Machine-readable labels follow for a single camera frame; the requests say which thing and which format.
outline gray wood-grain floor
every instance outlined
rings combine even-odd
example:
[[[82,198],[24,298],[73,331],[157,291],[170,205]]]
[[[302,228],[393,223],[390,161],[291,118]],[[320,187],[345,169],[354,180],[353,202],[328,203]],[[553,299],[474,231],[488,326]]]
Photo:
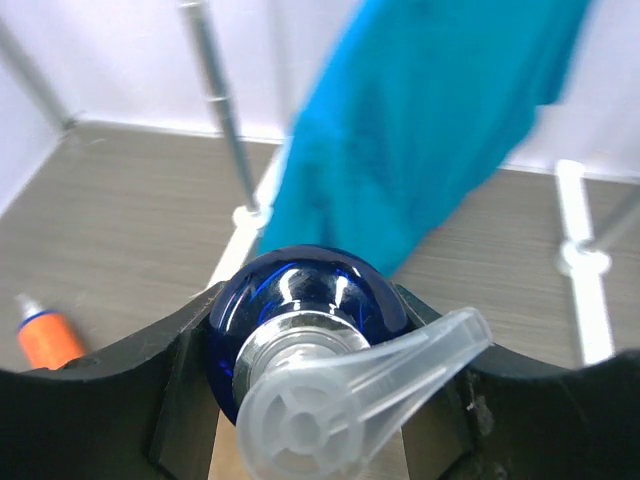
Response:
[[[257,178],[274,147],[248,148]],[[15,341],[19,292],[67,313],[90,349],[183,305],[231,235],[231,213],[243,203],[238,185],[223,140],[98,125],[73,131],[0,220],[0,367],[28,367]],[[628,190],[591,182],[594,219]],[[509,348],[575,366],[570,287],[553,264],[559,240],[553,178],[501,171],[394,280],[442,312],[479,308]],[[640,229],[612,256],[606,289],[615,339],[638,347]],[[223,428],[218,440],[232,439]],[[220,447],[232,451],[231,441]],[[237,456],[229,455],[217,455],[227,466],[212,478],[238,480],[229,463]],[[398,439],[368,474],[394,477],[406,478]]]

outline pump nozzle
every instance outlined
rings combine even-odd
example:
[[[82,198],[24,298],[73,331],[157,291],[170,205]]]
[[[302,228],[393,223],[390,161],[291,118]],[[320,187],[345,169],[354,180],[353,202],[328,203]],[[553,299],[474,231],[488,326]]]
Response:
[[[355,478],[490,344],[480,312],[465,308],[370,349],[268,371],[238,415],[245,465],[256,480]]]

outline blue cloth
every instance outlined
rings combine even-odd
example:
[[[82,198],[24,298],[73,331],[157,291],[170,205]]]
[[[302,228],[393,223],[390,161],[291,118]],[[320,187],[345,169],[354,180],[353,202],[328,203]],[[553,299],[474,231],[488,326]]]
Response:
[[[589,0],[369,0],[300,113],[259,252],[390,275],[559,94]]]

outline orange tube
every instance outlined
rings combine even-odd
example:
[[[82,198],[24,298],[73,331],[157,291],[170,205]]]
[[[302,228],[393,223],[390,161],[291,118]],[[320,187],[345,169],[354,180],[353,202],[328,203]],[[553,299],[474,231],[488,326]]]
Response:
[[[40,310],[26,318],[18,342],[33,368],[56,370],[86,353],[67,319],[52,310]]]

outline white base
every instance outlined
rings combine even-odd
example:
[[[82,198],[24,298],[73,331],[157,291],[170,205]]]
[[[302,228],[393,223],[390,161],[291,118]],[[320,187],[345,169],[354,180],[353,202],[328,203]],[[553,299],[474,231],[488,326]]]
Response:
[[[260,211],[253,213],[246,207],[238,207],[233,212],[233,223],[236,230],[231,235],[206,288],[210,288],[218,282],[229,280],[244,265],[264,227],[271,219],[271,206],[280,190],[288,153],[289,142],[287,141],[274,153],[267,171],[256,188],[254,197]]]
[[[578,324],[582,361],[599,363],[614,354],[602,276],[611,259],[602,252],[581,248],[592,235],[589,202],[583,181],[583,166],[560,160],[556,166],[556,185],[566,240],[560,247],[557,266],[571,280]]]

